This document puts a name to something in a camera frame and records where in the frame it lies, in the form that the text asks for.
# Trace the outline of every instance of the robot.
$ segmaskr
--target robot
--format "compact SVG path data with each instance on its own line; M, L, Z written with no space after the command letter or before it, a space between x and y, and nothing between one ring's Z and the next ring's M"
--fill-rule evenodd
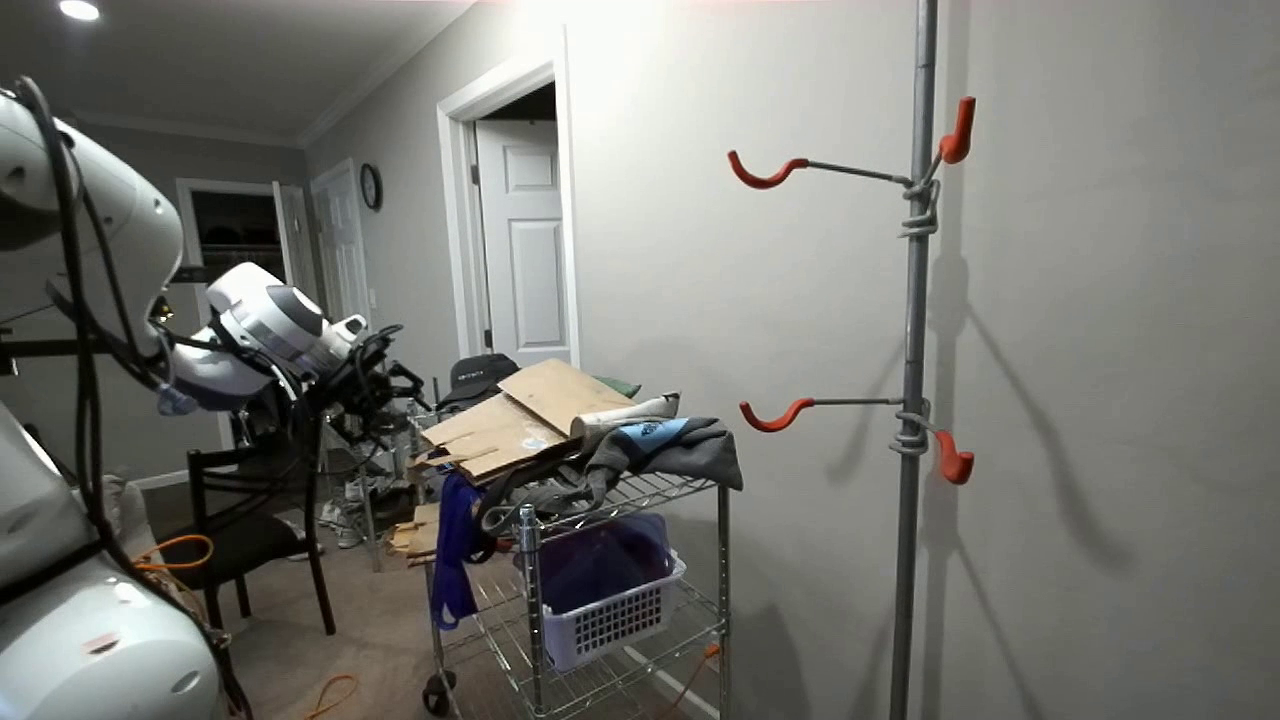
M154 387L162 413L238 407L267 382L325 387L337 402L352 395L361 413L405 395L395 373L371 373L388 330L367 330L361 315L325 320L254 265L206 286L206 326L162 330L162 286L184 250L174 208L120 157L50 120L39 85L20 81L0 90L0 250L56 241L62 273L48 296L73 320L81 361L105 348ZM0 402L0 720L198 720L223 714L223 698L249 713L221 638L131 571L94 469L73 486Z

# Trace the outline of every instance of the wall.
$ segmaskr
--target wall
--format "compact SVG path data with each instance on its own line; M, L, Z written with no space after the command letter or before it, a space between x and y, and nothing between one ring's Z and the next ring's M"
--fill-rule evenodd
M945 0L939 95L974 90L978 133L945 175L927 387L978 473L923 478L916 714L1280 704L1275 22L1262 0ZM736 399L899 387L899 197L749 191L723 153L902 167L910 2L482 0L306 147L384 162L371 277L425 367L454 350L430 107L559 52L585 365L740 427L740 714L885 714L891 413L756 437Z
M301 183L305 157L296 147L262 147L262 143L223 143L223 140L193 140L193 134L159 134L159 133L126 133L126 127L91 127L91 134L110 147L120 160L141 167L172 203L174 175L198 179L238 179L238 183ZM26 255L5 258L5 296L39 299L39 273ZM193 320L194 290L187 284L172 286L172 306L180 320ZM56 312L39 312L16 322L22 340L66 335L73 326ZM73 361L22 361L20 374L0 380L0 399L26 422L45 432L56 456L73 464L74 448L74 367ZM98 393L105 393L105 473L110 477L153 477L184 469L184 452L216 448L216 419L206 413L194 414L159 414L154 395L126 380L110 361L98 361Z

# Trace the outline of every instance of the metal cart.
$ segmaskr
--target metal cart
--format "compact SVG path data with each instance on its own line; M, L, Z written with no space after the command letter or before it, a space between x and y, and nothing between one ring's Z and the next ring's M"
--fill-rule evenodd
M677 505L685 497L716 498L709 544L712 559L701 559L705 568L672 574L664 588L635 588L659 591L659 629L627 634L627 629L607 624L627 624L635 621L635 611L605 607L605 615L593 621L594 629L605 624L605 648L587 648L573 667L565 667L565 661L555 667L548 645L555 634L548 632L565 629L548 629L544 615L540 547L548 541L605 528L635 512L659 512L664 505ZM520 507L512 535L512 559L495 554L466 571L478 611L448 632L430 624L434 676L425 688L425 706L430 714L655 714L655 706L659 714L730 714L730 588L723 484L655 473L622 477L593 512L535 521L533 507ZM425 559L425 574L430 597L434 554Z

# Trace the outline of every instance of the wire basket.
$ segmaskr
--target wire basket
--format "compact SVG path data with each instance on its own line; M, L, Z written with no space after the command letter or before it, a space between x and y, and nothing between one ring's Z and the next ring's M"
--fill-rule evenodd
M667 624L667 591L688 571L688 564L672 547L667 554L672 571L659 580L622 588L559 615L544 605L544 652L555 670L566 670L619 638L655 634Z

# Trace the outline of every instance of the floor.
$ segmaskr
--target floor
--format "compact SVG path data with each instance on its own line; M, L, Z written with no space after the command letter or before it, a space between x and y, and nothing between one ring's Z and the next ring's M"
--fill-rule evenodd
M180 523L184 486L147 490L147 517L154 533ZM339 547L339 541L327 535L325 574L337 611L337 634L325 634L321 629L305 559L279 559L252 571L249 621L234 611L232 588L223 588L221 605L232 632L232 661L254 720L430 714L425 713L425 688L434 676L425 568L390 553L384 553L377 568L363 544ZM448 661L454 667L454 690L462 696L466 714L523 714L486 652L472 652L472 661ZM688 704L645 684L577 714L664 720L688 714Z

